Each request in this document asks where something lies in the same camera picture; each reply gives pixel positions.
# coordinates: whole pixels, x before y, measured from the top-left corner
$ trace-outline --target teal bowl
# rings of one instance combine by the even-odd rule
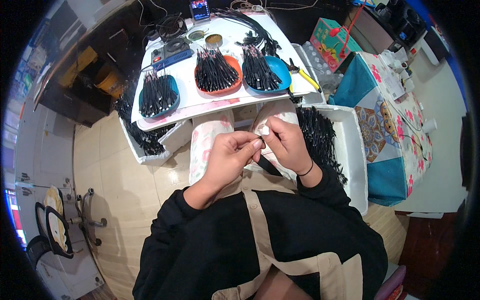
[[[265,60],[267,62],[267,65],[272,70],[272,72],[275,73],[282,81],[282,83],[278,85],[278,89],[270,90],[270,91],[260,91],[249,86],[246,81],[245,83],[251,90],[259,94],[277,93],[280,91],[284,92],[292,84],[292,77],[290,75],[290,71],[288,70],[287,66],[283,63],[281,59],[278,59],[273,56],[265,56]],[[243,71],[243,77],[245,77],[245,70],[243,69],[243,64],[242,64],[242,71]]]
[[[172,87],[172,90],[177,94],[177,99],[175,100],[175,102],[173,103],[173,105],[171,107],[169,107],[168,109],[156,114],[156,115],[153,115],[151,117],[146,117],[144,115],[142,115],[142,117],[144,118],[155,118],[155,117],[158,117],[158,116],[161,116],[161,115],[164,115],[168,112],[172,112],[174,111],[175,109],[177,109],[177,106],[179,105],[180,103],[180,93],[179,93],[179,87],[177,86],[177,81],[175,80],[175,78],[173,78],[172,75],[166,75],[168,77],[168,80],[170,81],[170,86]],[[142,101],[143,101],[143,97],[144,97],[144,90],[142,89],[140,91],[140,95],[138,96],[138,107],[141,107],[142,106]]]

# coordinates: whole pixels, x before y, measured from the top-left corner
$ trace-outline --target tiled floor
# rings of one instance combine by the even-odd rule
[[[79,126],[75,133],[73,171],[77,193],[94,188],[92,219],[106,218],[107,228],[97,228],[102,240],[94,258],[106,283],[118,299],[133,299],[140,253],[150,224],[161,204],[176,189],[188,185],[190,143],[180,148],[162,167],[142,166],[135,160],[116,112],[95,123]],[[370,204],[364,220],[379,232],[388,258],[398,262],[408,228],[408,217],[399,219],[392,207]]]

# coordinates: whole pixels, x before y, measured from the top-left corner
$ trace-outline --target hand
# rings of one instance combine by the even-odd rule
[[[297,174],[307,173],[312,166],[312,159],[305,146],[300,126],[276,117],[268,117],[266,126],[269,128],[269,134],[264,135],[263,139],[278,162]]]
[[[207,170],[201,180],[220,191],[233,182],[252,159],[258,162],[262,148],[265,148],[265,145],[258,139],[258,135],[251,132],[218,134],[210,153]]]

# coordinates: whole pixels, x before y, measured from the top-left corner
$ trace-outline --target pliers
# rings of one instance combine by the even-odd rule
[[[283,63],[287,66],[288,70],[290,71],[290,75],[292,74],[300,74],[306,81],[308,81],[313,87],[321,94],[322,93],[322,88],[319,86],[318,83],[315,82],[303,69],[300,69],[299,67],[295,66],[293,64],[292,58],[290,58],[290,64],[287,64],[286,61],[282,60]],[[288,94],[290,97],[293,97],[293,82],[288,88]]]

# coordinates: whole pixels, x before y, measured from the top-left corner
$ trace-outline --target black sweater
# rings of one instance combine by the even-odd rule
[[[363,271],[363,298],[373,299],[387,271],[382,237],[349,206],[331,168],[322,167],[313,188],[298,182],[298,194],[257,191],[275,258],[295,261],[324,252],[343,263],[357,253]],[[211,299],[217,290],[235,287],[259,273],[252,226],[242,193],[220,199],[205,210],[175,191],[153,220],[145,239],[133,296],[139,299]],[[319,299],[318,273],[290,276]]]

